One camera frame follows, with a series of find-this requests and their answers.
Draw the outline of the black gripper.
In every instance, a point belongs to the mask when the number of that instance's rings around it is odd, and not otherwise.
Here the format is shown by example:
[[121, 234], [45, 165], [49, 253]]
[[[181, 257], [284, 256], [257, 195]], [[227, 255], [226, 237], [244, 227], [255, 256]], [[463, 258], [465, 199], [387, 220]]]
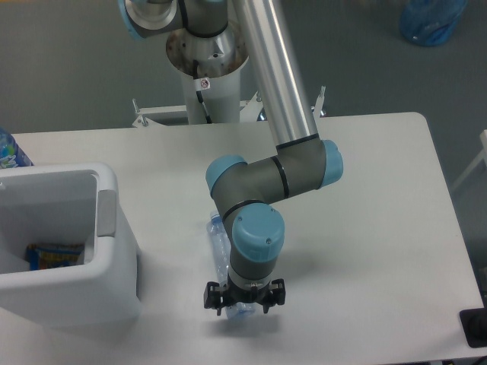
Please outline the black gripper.
[[285, 281], [275, 279], [269, 285], [261, 289], [244, 290], [236, 284], [220, 284], [209, 281], [203, 294], [203, 306], [205, 309], [214, 309], [218, 316], [224, 308], [235, 303], [258, 303], [263, 307], [263, 313], [267, 314], [274, 306], [285, 304]]

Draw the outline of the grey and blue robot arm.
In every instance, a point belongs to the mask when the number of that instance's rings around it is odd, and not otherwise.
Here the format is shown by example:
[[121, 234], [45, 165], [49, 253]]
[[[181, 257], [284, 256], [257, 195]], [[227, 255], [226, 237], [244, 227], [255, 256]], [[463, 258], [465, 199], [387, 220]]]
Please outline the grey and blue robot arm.
[[285, 302], [285, 282], [272, 273], [285, 241], [276, 202], [337, 182], [343, 173], [336, 144], [323, 140], [278, 1], [121, 1], [121, 18], [138, 40], [167, 34], [166, 54], [183, 79], [191, 123], [239, 119], [240, 88], [231, 84], [251, 62], [275, 154], [253, 163], [226, 155], [205, 180], [230, 240], [227, 277], [208, 282], [204, 306], [237, 303], [264, 310]]

